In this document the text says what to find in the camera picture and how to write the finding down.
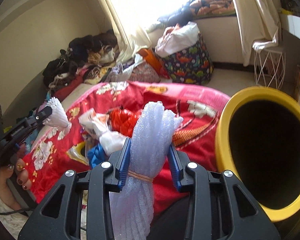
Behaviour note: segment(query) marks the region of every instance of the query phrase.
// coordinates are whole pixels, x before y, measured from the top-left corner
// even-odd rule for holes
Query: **black baseboard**
[[[244,67],[243,64],[240,63],[226,63],[226,62],[213,62],[213,65],[215,68],[220,68],[220,69],[239,70],[239,71],[254,73],[253,65],[248,65]]]

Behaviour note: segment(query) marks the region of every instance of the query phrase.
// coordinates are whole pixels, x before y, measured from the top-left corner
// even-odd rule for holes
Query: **yellow bucket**
[[[300,209],[300,106],[287,94],[250,87],[226,104],[215,136],[219,172],[233,171],[272,222]]]

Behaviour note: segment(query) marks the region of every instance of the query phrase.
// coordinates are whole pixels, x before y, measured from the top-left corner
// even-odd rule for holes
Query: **rubber band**
[[[150,177],[142,175],[142,174],[137,174],[137,173],[135,173],[133,171],[130,171],[130,170],[128,170],[128,175],[131,176],[131,177],[134,177],[136,179],[143,180],[145,182],[150,182],[150,183],[153,182],[153,179],[151,179]]]

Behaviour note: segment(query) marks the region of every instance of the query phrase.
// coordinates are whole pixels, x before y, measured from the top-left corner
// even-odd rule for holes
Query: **white foam net bundle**
[[[172,136],[182,123],[161,102],[145,105],[133,130],[129,170],[149,178],[161,171]],[[114,237],[116,240],[146,240],[153,219],[153,185],[127,176],[121,193],[110,193]]]
[[[44,120],[43,124],[56,127],[58,130],[64,130],[65,134],[67,134],[70,129],[69,121],[60,101],[53,97],[48,101],[47,106],[52,108],[52,114]]]

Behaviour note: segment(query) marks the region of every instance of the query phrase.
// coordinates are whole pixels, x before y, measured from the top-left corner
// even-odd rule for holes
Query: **black cable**
[[[33,210],[34,210],[34,208],[22,208],[22,209],[11,211],[11,212],[0,213],[0,215],[6,216],[6,215],[12,215],[12,214],[16,214],[16,213],[22,213],[22,212],[33,211]]]

